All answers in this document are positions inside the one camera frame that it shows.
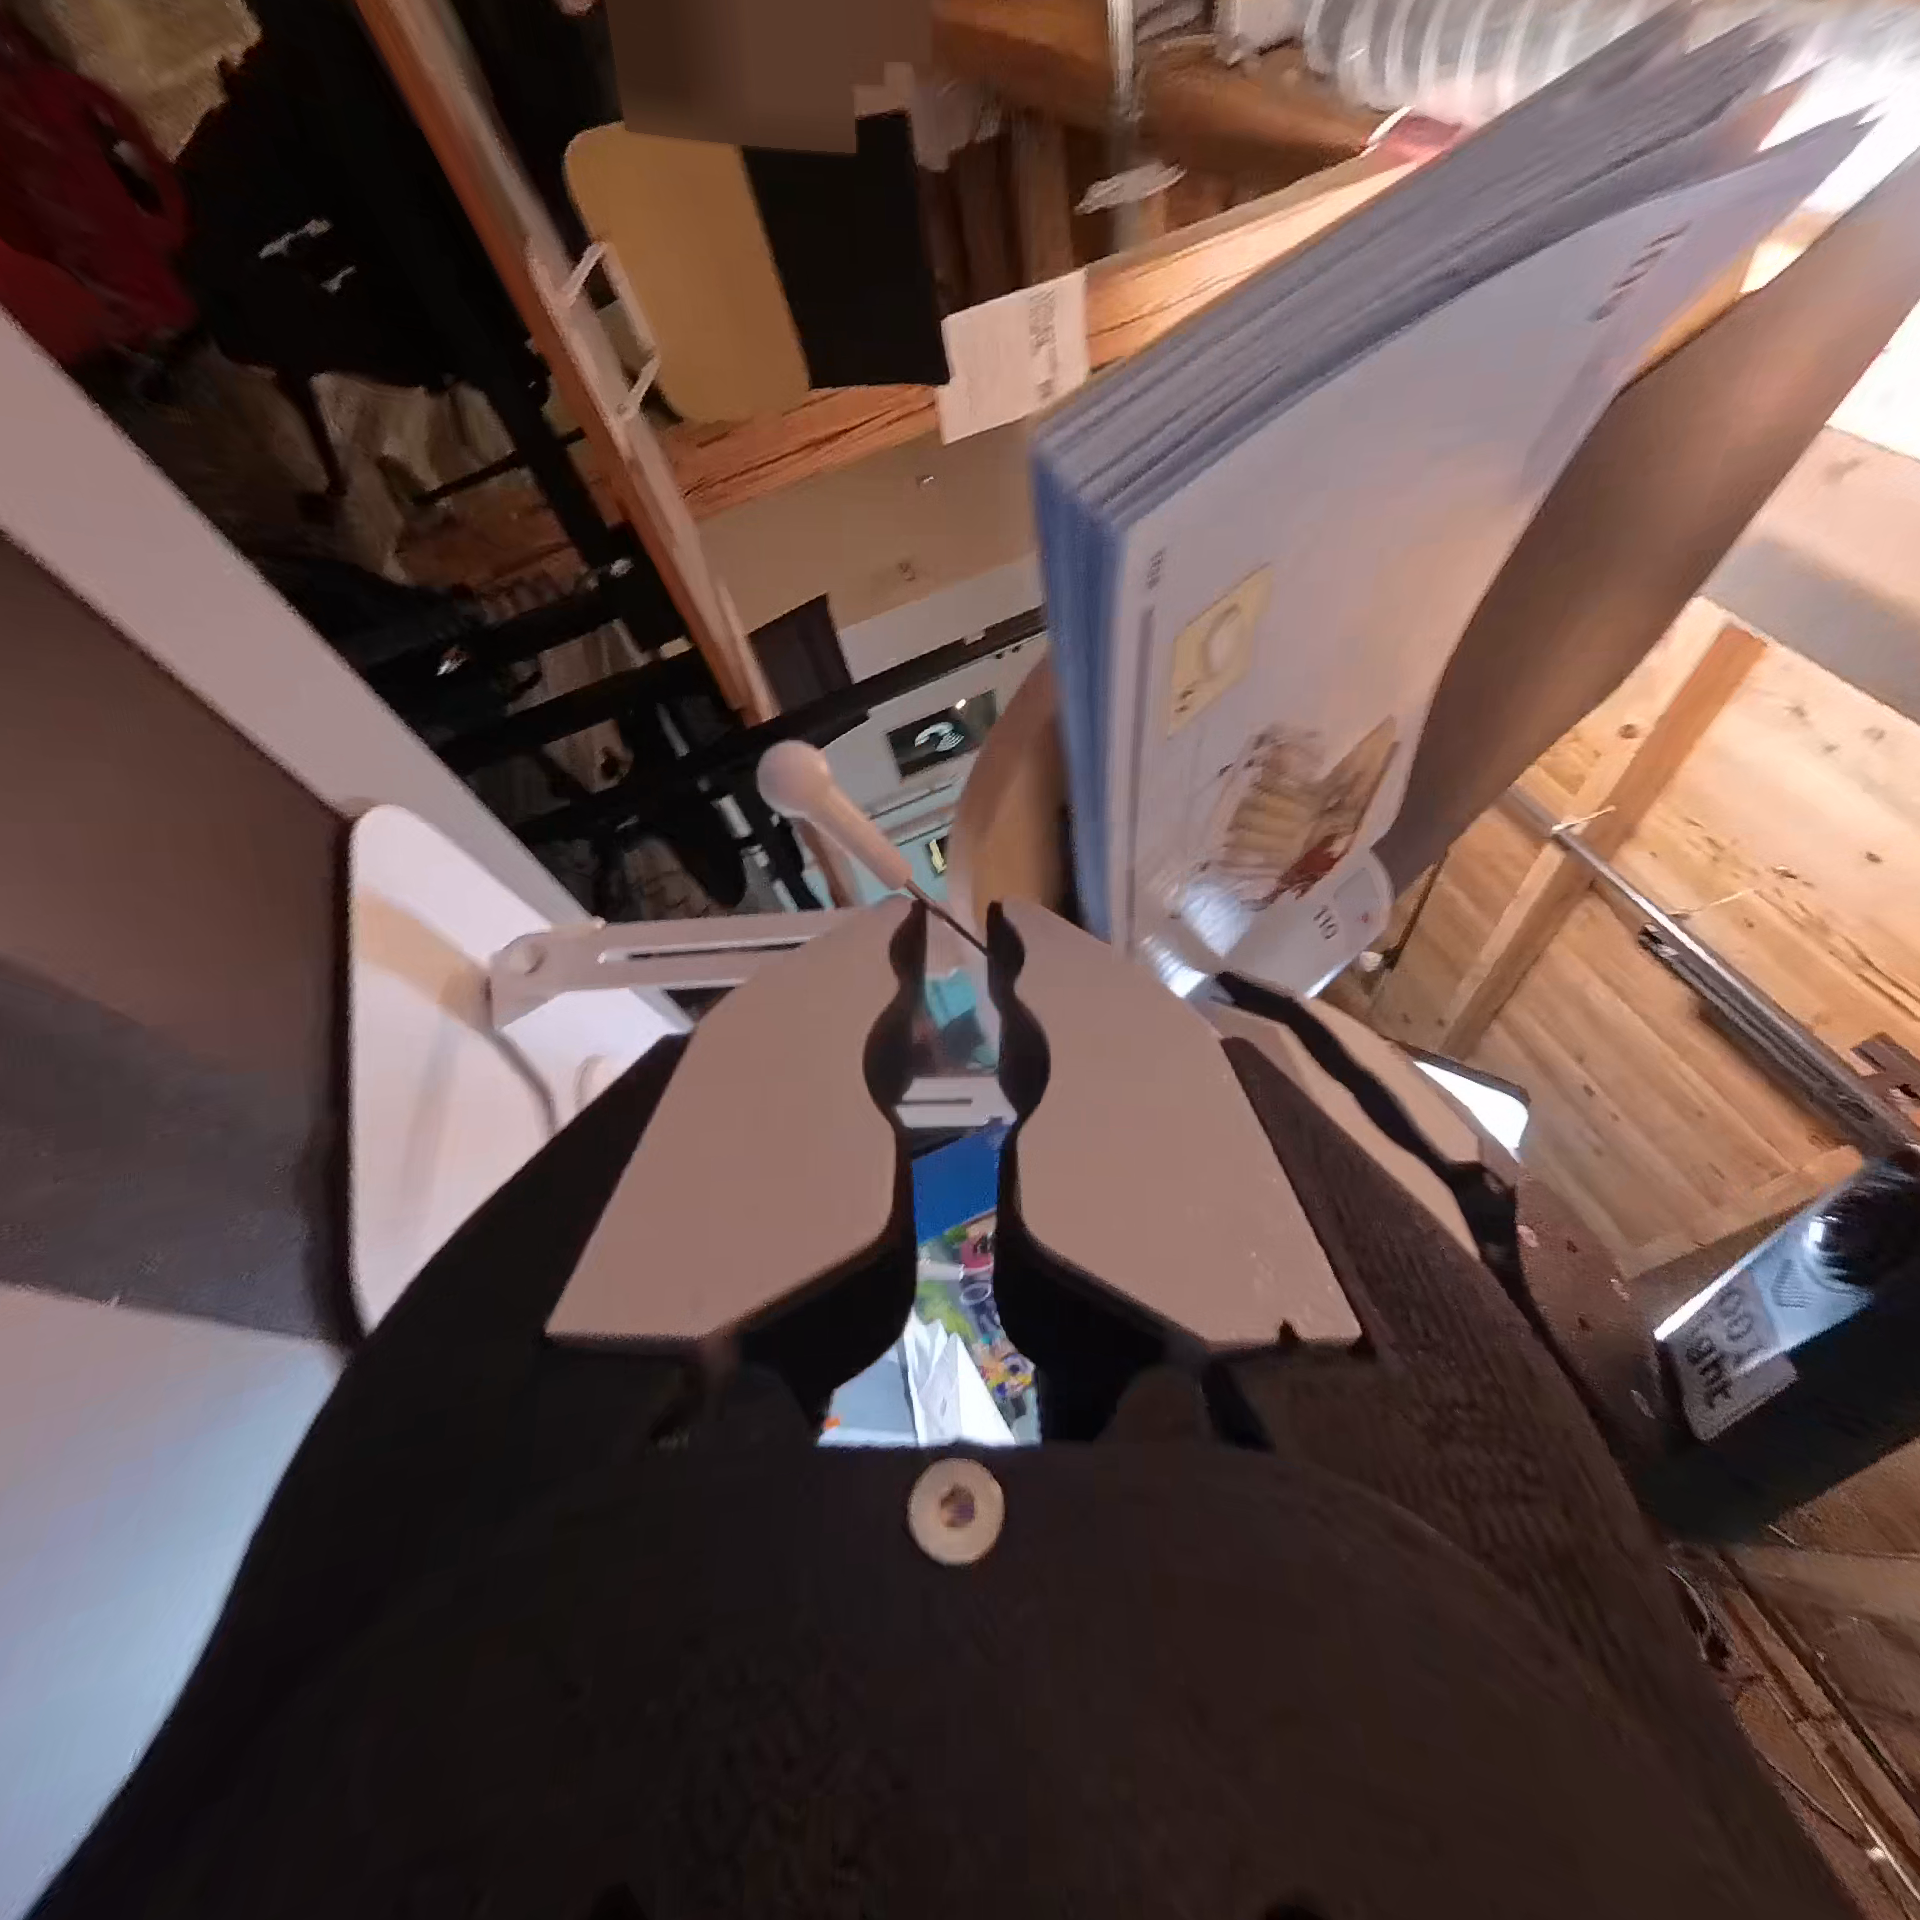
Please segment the white plastic board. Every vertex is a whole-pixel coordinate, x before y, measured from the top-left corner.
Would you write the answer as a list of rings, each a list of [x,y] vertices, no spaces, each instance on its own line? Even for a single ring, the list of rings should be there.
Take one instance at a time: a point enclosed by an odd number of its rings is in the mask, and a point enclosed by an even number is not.
[[[645,990],[565,993],[499,1027],[496,953],[576,923],[404,805],[348,827],[348,1300],[362,1332],[520,1166],[688,1027]]]

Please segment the blue toy set box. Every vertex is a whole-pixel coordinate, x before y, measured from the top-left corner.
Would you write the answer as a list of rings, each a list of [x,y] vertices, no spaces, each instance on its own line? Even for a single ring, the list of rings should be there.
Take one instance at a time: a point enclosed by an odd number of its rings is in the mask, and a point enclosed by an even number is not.
[[[990,1126],[914,1158],[916,1291],[908,1315],[947,1325],[965,1343],[1017,1438],[1012,1447],[1029,1447],[1041,1438],[1034,1367],[1009,1338],[997,1300],[1000,1144],[1002,1126]],[[836,1389],[823,1447],[923,1449],[908,1411],[898,1343],[902,1332],[883,1358]]]

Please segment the white paper notice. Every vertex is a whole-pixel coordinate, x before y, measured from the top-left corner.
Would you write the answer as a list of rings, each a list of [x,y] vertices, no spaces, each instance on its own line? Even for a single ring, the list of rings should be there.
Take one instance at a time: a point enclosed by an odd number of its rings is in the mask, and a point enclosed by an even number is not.
[[[947,312],[940,337],[940,442],[961,444],[1025,422],[1090,380],[1086,270]]]

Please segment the dark wall sign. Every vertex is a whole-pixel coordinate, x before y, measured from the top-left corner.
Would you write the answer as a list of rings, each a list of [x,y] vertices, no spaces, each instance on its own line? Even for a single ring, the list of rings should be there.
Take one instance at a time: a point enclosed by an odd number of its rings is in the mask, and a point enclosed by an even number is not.
[[[1000,694],[984,688],[895,725],[885,738],[898,776],[914,780],[931,774],[931,766],[969,758],[997,729],[997,717]]]

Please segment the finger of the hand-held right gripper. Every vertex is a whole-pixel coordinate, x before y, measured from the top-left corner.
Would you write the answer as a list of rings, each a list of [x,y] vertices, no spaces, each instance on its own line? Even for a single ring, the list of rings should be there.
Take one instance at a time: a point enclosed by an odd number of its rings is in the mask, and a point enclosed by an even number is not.
[[[1407,1049],[1315,999],[1209,997],[1209,1021],[1261,1049],[1482,1263],[1507,1260],[1507,1152]]]
[[[1364,1067],[1441,1158],[1521,1166],[1533,1121],[1524,1091],[1417,1043],[1391,1042],[1326,999],[1293,999],[1290,1010],[1315,1021],[1354,1067]]]

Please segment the red chair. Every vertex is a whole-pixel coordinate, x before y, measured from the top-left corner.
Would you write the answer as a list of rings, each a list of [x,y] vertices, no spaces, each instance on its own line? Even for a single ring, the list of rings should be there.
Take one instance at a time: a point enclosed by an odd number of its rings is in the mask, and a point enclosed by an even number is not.
[[[162,350],[200,308],[189,211],[144,121],[2,13],[2,310],[59,365]]]

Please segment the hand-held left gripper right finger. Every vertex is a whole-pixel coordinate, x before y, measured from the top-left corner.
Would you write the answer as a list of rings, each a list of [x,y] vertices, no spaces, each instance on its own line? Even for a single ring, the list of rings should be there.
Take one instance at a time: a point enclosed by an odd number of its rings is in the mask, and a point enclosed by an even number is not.
[[[1362,1323],[1214,1024],[1034,901],[1000,905],[992,943],[1039,1249],[1210,1350],[1354,1347]]]

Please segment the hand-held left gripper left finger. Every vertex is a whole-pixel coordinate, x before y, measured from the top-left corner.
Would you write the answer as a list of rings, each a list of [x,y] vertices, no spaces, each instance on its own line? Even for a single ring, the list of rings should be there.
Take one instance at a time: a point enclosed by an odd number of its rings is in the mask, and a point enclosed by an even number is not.
[[[914,1082],[921,909],[760,963],[693,1032],[557,1305],[557,1343],[706,1343],[883,1247]]]

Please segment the grey desk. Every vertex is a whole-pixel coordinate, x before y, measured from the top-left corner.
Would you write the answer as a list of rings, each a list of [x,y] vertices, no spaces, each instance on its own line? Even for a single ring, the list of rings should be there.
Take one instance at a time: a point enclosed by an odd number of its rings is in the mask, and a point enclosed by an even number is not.
[[[341,1370],[377,802],[570,914],[2,320],[2,1916],[169,1713]]]

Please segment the pale wooden board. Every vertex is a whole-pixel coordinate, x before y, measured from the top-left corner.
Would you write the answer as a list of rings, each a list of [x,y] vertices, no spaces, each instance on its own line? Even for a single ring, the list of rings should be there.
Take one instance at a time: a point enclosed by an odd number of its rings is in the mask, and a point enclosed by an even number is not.
[[[802,403],[801,331],[738,146],[603,123],[568,143],[565,187],[616,261],[655,350],[655,388],[681,422]]]

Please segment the wooden beam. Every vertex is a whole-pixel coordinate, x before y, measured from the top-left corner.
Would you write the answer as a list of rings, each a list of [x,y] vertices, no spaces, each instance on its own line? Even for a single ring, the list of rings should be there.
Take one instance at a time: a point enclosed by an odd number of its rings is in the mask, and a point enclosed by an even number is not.
[[[1362,155],[1095,261],[1085,284],[1090,369],[1104,373],[1154,346],[1245,277],[1394,187],[1417,162],[1423,154],[1394,123],[1389,141]],[[933,429],[938,395],[931,388],[827,388],[789,410],[738,423],[672,423],[663,434],[663,451],[688,511],[707,519],[916,442]]]

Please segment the silver ventilation duct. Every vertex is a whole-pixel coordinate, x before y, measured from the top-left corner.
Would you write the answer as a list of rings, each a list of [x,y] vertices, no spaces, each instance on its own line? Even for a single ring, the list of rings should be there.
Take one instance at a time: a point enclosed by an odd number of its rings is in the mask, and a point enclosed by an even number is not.
[[[1486,123],[1570,70],[1673,62],[1758,19],[1801,28],[1820,3],[1303,3],[1309,70],[1362,107]]]

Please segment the building instruction booklet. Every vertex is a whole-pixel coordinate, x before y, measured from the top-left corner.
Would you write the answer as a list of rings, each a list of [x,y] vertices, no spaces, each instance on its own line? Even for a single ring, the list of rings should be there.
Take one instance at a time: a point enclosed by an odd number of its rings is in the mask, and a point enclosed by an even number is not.
[[[1867,135],[1807,28],[1665,5],[1033,434],[1081,923],[1214,972],[1405,805],[1445,664],[1647,351]]]

